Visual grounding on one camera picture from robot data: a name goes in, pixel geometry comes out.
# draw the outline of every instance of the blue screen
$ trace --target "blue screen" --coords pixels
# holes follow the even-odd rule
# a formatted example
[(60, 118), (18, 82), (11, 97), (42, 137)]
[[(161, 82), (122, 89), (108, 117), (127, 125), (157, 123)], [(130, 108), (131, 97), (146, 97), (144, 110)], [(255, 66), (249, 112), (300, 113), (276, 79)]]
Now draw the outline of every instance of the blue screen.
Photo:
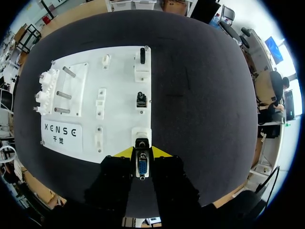
[(271, 52), (271, 55), (273, 56), (273, 59), (275, 61), (275, 64), (280, 63), (283, 61), (283, 57), (281, 55), (281, 52), (278, 49), (278, 46), (276, 45), (275, 41), (273, 40), (272, 37), (269, 37), (266, 41), (265, 44), (267, 45), (268, 49)]

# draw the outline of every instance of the white plastic fixture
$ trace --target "white plastic fixture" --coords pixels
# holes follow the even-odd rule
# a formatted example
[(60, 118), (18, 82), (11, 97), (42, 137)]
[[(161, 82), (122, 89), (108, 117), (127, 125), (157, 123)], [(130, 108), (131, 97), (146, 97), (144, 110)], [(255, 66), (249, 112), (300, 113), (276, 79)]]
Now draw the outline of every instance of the white plastic fixture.
[(146, 136), (152, 144), (151, 103), (137, 107), (137, 94), (151, 101), (151, 49), (110, 47), (52, 62), (41, 74), (34, 107), (41, 114), (41, 144), (58, 153), (100, 163)]

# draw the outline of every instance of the computer monitor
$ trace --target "computer monitor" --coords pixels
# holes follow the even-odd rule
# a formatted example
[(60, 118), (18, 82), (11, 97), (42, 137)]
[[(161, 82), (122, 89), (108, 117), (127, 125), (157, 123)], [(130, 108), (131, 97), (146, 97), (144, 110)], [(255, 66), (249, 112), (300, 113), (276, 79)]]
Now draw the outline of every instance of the computer monitor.
[(273, 40), (272, 37), (269, 37), (266, 41), (265, 44), (267, 45), (275, 64), (280, 63), (283, 61), (283, 57), (281, 55), (280, 50), (278, 49), (278, 46), (276, 45), (275, 41)]
[(285, 92), (286, 121), (295, 120), (295, 106), (292, 90)]

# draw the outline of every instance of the box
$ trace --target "box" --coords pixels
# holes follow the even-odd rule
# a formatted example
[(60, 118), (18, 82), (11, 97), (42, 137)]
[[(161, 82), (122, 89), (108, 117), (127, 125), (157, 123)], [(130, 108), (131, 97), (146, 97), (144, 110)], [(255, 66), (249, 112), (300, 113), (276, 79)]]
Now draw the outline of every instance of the box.
[(113, 1), (111, 5), (114, 8), (114, 11), (122, 11), (122, 10), (131, 10), (132, 9), (132, 0), (128, 1)]
[(185, 16), (187, 4), (184, 0), (164, 0), (163, 11)]
[(136, 10), (153, 10), (157, 0), (133, 0)]

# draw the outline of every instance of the person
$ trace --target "person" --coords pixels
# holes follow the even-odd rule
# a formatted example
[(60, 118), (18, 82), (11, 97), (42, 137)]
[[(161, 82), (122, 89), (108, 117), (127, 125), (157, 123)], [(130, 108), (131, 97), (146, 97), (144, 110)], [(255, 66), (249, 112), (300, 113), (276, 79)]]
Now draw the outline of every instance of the person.
[(284, 106), (279, 104), (285, 89), (289, 88), (289, 79), (287, 77), (283, 77), (278, 72), (270, 72), (270, 78), (272, 83), (272, 88), (274, 90), (276, 101), (273, 103), (273, 108), (279, 109), (282, 112), (284, 111)]

